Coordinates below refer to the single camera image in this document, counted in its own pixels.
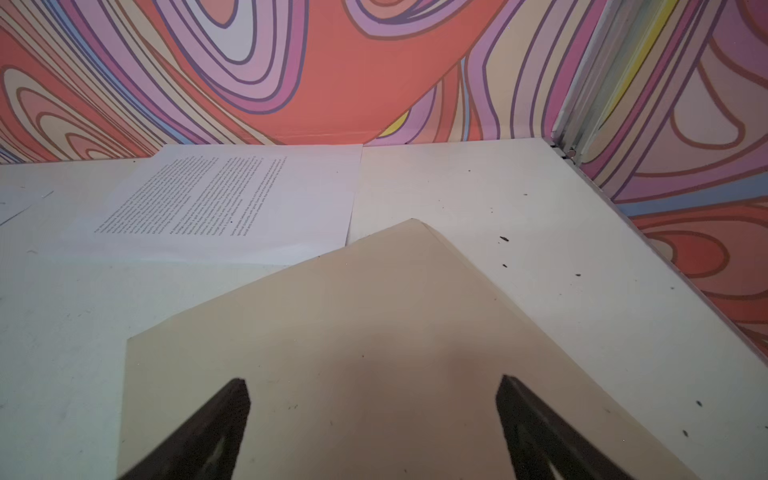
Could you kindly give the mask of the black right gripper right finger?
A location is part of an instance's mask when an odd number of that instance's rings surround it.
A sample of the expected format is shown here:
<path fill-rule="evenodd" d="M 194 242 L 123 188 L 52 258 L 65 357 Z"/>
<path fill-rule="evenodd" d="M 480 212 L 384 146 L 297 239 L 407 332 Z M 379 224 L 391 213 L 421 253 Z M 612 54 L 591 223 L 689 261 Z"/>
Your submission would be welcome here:
<path fill-rule="evenodd" d="M 495 404 L 517 479 L 630 477 L 518 378 L 501 378 Z"/>

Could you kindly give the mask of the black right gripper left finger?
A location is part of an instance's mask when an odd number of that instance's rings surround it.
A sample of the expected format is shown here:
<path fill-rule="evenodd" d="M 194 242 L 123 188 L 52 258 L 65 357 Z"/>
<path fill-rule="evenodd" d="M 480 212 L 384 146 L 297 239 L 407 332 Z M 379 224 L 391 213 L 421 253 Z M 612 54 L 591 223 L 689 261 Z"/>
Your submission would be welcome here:
<path fill-rule="evenodd" d="M 124 479 L 230 479 L 251 400 L 234 378 L 127 473 Z"/>

